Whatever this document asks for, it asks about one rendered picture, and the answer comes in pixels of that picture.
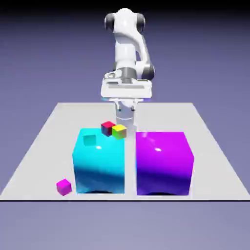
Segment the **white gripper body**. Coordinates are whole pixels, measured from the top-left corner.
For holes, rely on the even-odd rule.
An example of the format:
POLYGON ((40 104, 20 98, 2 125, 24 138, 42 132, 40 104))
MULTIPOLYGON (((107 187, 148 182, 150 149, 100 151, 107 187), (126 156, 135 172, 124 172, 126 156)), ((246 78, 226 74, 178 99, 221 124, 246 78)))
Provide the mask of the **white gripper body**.
POLYGON ((132 83, 122 83, 121 78, 103 79, 101 96, 113 99, 149 99, 152 97, 152 82, 132 79, 132 83))

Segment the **small red cube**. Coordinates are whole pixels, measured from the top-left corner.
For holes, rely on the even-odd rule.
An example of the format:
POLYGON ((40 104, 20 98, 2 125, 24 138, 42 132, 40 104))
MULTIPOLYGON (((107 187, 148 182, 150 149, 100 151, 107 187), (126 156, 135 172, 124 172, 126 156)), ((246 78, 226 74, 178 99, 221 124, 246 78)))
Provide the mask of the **small red cube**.
POLYGON ((111 122, 111 121, 106 121, 104 123, 101 124, 101 131, 102 134, 104 134, 105 136, 109 137, 112 135, 112 128, 115 126, 116 124, 111 122))

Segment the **small yellow cube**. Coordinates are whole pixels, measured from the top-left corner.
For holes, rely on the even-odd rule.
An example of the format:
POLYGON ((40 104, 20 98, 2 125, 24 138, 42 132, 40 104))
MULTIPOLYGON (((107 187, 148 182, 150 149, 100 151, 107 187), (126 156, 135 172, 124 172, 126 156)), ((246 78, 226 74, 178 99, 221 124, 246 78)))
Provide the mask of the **small yellow cube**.
POLYGON ((115 125, 112 127, 112 136, 117 140, 124 139, 127 136, 127 128, 124 125, 115 125))

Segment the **small cyan cube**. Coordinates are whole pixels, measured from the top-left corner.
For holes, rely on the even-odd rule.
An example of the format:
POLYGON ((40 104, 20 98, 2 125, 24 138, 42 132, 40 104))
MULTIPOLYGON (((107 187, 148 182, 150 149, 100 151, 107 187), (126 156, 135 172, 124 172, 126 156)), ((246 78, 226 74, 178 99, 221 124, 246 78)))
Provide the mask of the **small cyan cube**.
POLYGON ((83 136, 83 144, 84 146, 95 146, 97 143, 97 137, 95 134, 84 135, 83 136))

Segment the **small magenta cube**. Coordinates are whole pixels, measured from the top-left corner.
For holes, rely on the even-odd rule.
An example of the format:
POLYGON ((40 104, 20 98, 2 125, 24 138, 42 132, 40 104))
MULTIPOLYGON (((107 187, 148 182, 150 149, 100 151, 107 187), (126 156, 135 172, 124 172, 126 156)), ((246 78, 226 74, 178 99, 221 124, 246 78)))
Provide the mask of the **small magenta cube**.
POLYGON ((72 192, 71 183, 67 179, 62 179, 56 183, 57 191, 60 195, 65 196, 72 192))

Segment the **large cyan box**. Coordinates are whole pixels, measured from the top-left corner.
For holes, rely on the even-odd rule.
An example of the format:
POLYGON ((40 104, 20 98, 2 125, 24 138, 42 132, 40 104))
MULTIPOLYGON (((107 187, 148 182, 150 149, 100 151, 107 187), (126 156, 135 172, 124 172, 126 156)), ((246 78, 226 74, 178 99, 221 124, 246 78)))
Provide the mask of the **large cyan box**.
POLYGON ((82 128, 72 153, 77 193, 125 192, 125 140, 105 136, 100 128, 82 128), (83 136, 95 134, 95 146, 84 146, 83 136))

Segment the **large magenta box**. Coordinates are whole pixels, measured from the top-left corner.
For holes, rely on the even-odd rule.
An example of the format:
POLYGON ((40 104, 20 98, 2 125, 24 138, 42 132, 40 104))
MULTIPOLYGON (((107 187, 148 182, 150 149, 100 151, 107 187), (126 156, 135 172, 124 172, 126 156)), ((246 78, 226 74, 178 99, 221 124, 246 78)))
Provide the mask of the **large magenta box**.
POLYGON ((189 195, 193 164, 183 132, 136 133, 137 195, 189 195))

